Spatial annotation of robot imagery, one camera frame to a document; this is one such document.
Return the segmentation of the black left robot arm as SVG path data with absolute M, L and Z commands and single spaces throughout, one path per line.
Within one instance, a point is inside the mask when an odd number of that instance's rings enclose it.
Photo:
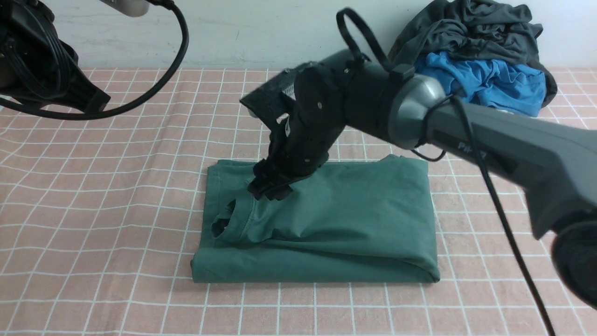
M 31 109 L 103 112 L 110 96 L 83 74 L 77 52 L 58 38 L 54 18 L 40 0 L 1 2 L 1 94 Z

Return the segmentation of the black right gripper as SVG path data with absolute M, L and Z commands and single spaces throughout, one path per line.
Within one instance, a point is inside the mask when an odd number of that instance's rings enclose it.
M 248 191 L 256 200 L 282 200 L 292 184 L 306 178 L 328 160 L 328 151 L 345 129 L 346 90 L 355 74 L 370 62 L 345 49 L 301 71 L 294 83 L 296 106 L 271 131 L 267 157 L 254 168 Z

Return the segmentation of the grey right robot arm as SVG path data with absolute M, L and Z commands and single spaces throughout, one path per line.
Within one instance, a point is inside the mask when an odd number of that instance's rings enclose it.
M 429 143 L 469 162 L 477 147 L 480 168 L 523 189 L 533 236 L 554 232 L 559 278 L 595 308 L 595 130 L 463 104 L 411 66 L 386 70 L 349 50 L 286 69 L 240 102 L 271 130 L 249 187 L 255 198 L 286 197 L 326 162 L 346 126 L 405 150 Z

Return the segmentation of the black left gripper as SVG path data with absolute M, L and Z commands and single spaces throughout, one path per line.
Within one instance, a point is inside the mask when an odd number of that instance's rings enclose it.
M 104 111 L 110 96 L 83 74 L 77 53 L 58 38 L 53 23 L 53 12 L 39 0 L 1 2 L 1 94 L 30 108 Z

